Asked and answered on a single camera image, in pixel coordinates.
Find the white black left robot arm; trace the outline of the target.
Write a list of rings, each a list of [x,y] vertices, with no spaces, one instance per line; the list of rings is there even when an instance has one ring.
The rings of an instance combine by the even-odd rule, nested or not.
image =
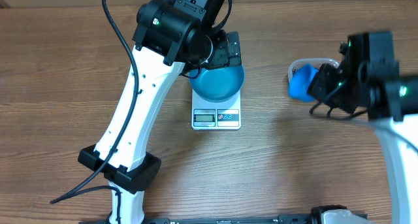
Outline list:
[[[245,80],[239,35],[216,22],[233,0],[151,0],[137,14],[130,73],[106,133],[78,161],[103,173],[112,192],[107,223],[143,223],[145,190],[161,161],[146,150],[155,119],[179,76],[192,88],[194,129],[239,129]]]

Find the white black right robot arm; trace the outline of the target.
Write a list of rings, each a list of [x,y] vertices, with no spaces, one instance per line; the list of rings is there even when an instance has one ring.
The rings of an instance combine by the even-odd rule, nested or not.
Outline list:
[[[349,35],[338,68],[324,64],[307,93],[354,123],[362,108],[381,145],[391,195],[392,222],[417,222],[417,75],[400,75],[391,31]]]

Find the blue plastic measuring scoop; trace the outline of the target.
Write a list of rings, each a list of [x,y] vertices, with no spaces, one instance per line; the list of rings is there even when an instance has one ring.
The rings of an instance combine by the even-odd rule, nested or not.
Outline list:
[[[314,101],[315,98],[308,94],[308,87],[318,71],[310,63],[297,69],[289,81],[288,94],[290,98],[303,102]]]

